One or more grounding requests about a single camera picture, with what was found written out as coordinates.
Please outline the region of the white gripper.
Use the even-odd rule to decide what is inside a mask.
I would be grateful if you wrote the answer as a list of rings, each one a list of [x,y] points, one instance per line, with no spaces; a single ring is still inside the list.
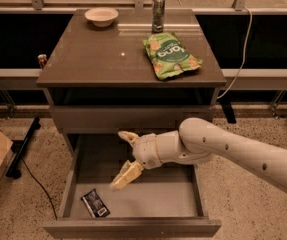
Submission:
[[[156,135],[148,134],[139,137],[134,132],[119,131],[118,136],[133,148],[132,155],[136,161],[127,160],[120,172],[110,184],[112,191],[121,190],[137,179],[144,169],[154,169],[162,165],[156,146]]]

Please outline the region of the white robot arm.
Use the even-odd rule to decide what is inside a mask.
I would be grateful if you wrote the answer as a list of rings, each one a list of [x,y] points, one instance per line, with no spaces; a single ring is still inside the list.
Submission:
[[[220,155],[287,193],[287,150],[225,131],[200,119],[188,118],[175,131],[139,136],[120,131],[132,147],[127,161],[110,184],[120,190],[142,174],[165,163],[194,165]]]

